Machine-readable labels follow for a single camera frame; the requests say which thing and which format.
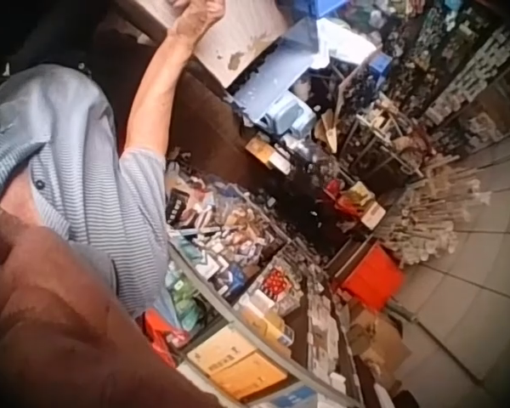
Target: striped shirt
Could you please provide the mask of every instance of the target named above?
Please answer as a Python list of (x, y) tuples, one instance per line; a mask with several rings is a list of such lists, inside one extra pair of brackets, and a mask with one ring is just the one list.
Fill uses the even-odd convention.
[(113, 123), (106, 97), (80, 72), (40, 65), (12, 76), (0, 87), (0, 196), (27, 166), (42, 223), (139, 315), (163, 295), (165, 159), (144, 149), (119, 158)]

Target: shirt button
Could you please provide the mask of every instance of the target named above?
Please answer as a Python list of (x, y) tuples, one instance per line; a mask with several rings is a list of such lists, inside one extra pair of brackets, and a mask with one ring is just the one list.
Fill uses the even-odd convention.
[(35, 186), (38, 190), (45, 189), (45, 183), (42, 180), (36, 180)]

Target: product box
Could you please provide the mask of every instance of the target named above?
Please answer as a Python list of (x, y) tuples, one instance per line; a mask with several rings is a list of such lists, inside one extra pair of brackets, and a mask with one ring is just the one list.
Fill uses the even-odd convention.
[(223, 391), (237, 400), (286, 378), (285, 371), (276, 367), (259, 352), (251, 353), (236, 364), (211, 376)]
[(385, 320), (378, 320), (368, 328), (352, 326), (348, 331), (348, 342), (354, 355), (389, 372), (395, 372), (411, 354), (397, 329)]
[[(265, 317), (260, 317), (259, 315), (253, 313), (249, 308), (242, 307), (240, 309), (242, 319), (250, 325), (255, 332), (261, 336), (264, 341), (270, 344), (276, 351), (281, 354), (290, 357), (291, 350), (288, 348), (289, 345), (292, 344), (292, 340), (290, 337), (294, 337), (289, 331), (290, 327), (286, 326), (285, 322), (281, 319), (277, 314), (272, 314), (269, 319)], [(275, 324), (282, 328), (283, 331), (278, 331)], [(287, 333), (289, 336), (290, 342), (285, 342), (283, 337)]]
[(234, 327), (226, 326), (187, 356), (202, 371), (212, 375), (232, 366), (255, 350)]

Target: man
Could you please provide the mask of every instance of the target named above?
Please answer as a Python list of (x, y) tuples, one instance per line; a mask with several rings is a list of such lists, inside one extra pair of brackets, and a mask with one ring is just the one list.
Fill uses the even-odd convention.
[(219, 407), (50, 229), (0, 208), (0, 406)]
[(164, 156), (179, 75), (224, 0), (186, 7), (157, 49), (116, 153), (102, 91), (82, 73), (40, 65), (0, 87), (0, 207), (68, 241), (132, 316), (152, 305), (167, 270)]

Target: yellow box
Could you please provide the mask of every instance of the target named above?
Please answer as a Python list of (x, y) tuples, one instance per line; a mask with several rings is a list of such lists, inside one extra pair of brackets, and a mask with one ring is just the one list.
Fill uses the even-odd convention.
[(280, 316), (277, 314), (272, 314), (269, 317), (267, 314), (262, 318), (257, 316), (248, 308), (241, 308), (240, 313), (242, 319), (248, 325), (250, 325), (252, 329), (254, 329), (254, 331), (264, 339), (266, 343), (272, 346), (279, 353), (287, 357), (291, 357), (291, 350), (279, 341), (283, 331), (279, 331), (276, 326), (281, 327), (282, 330), (284, 330), (286, 326), (285, 322)]
[(234, 327), (226, 326), (190, 351), (187, 356), (189, 360), (211, 376), (232, 366), (255, 350), (255, 347)]
[(259, 352), (214, 374), (211, 379), (226, 393), (240, 400), (287, 378), (287, 373), (273, 365)]

